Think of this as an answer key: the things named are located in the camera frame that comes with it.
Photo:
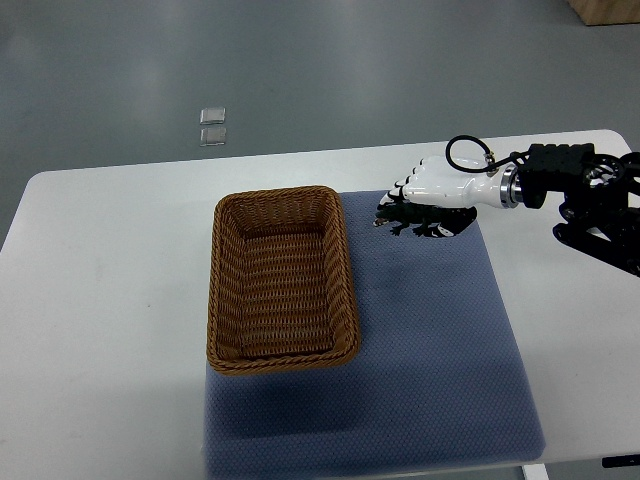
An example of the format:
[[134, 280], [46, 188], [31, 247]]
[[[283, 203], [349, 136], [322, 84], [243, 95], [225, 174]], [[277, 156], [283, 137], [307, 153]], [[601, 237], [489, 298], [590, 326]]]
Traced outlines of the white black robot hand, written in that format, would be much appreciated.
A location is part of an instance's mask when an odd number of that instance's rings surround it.
[[378, 206], [404, 201], [445, 208], [488, 205], [510, 209], [523, 202], [515, 166], [484, 172], [478, 161], [463, 159], [461, 163], [456, 169], [443, 157], [421, 160], [410, 175], [394, 183]]

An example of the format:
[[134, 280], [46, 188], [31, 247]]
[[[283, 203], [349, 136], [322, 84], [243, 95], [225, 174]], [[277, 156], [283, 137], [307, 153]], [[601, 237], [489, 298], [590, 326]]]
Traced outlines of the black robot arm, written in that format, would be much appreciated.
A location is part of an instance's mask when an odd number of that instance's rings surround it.
[[552, 229], [562, 244], [637, 276], [639, 274], [639, 154], [598, 153], [591, 143], [533, 144], [517, 166], [522, 202], [543, 206], [559, 192], [563, 221]]

